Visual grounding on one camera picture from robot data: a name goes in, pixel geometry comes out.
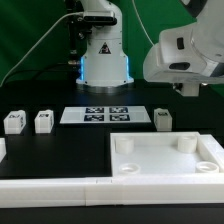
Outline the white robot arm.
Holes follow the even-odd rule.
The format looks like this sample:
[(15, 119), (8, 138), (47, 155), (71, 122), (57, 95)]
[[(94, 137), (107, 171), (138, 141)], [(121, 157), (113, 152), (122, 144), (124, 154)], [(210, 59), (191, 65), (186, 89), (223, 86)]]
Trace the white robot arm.
[[(191, 87), (224, 84), (224, 0), (179, 2), (196, 21), (160, 33), (144, 60), (144, 79)], [(76, 83), (98, 92), (133, 83), (122, 49), (120, 9), (108, 0), (81, 0), (81, 4), (81, 21), (91, 33)]]

